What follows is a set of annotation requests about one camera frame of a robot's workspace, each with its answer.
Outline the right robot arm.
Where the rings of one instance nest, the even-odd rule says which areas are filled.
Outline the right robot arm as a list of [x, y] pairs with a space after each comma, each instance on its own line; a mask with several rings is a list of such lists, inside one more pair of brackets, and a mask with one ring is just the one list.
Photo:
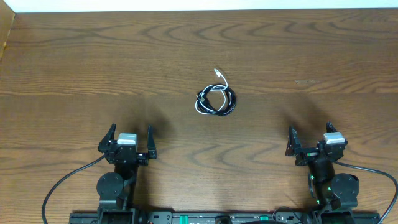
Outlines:
[[296, 166], [309, 168], [308, 185], [318, 204], [302, 216], [302, 223], [355, 222], [352, 209], [358, 206], [359, 179], [351, 174], [337, 174], [333, 167], [333, 163], [343, 157], [347, 144], [330, 122], [315, 147], [303, 147], [297, 130], [289, 127], [285, 155], [294, 156]]

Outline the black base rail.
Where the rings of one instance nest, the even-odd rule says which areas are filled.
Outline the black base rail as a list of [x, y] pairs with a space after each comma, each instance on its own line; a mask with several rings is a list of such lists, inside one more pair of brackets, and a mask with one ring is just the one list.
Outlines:
[[69, 224], [219, 224], [219, 223], [378, 223], [376, 213], [324, 213], [320, 217], [300, 212], [279, 210], [263, 213], [177, 213], [170, 211], [131, 210], [128, 212], [102, 211], [71, 213]]

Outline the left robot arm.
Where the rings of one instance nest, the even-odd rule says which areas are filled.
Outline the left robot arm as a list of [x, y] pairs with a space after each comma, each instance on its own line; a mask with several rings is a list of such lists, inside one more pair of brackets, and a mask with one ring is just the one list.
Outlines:
[[98, 145], [99, 152], [114, 166], [112, 172], [101, 176], [96, 190], [99, 195], [98, 223], [149, 223], [148, 213], [133, 204], [137, 173], [157, 158], [152, 126], [147, 129], [147, 152], [137, 151], [137, 135], [121, 133], [114, 138], [112, 124]]

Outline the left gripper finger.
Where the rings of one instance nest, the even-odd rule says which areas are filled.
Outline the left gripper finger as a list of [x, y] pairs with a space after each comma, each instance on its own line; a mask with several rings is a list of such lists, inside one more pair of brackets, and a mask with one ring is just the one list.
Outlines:
[[148, 126], [147, 131], [147, 150], [149, 159], [157, 159], [157, 149], [155, 146], [153, 129], [151, 125]]
[[112, 124], [109, 131], [105, 134], [104, 138], [98, 145], [99, 152], [107, 153], [111, 146], [114, 144], [114, 134], [116, 131], [116, 124]]

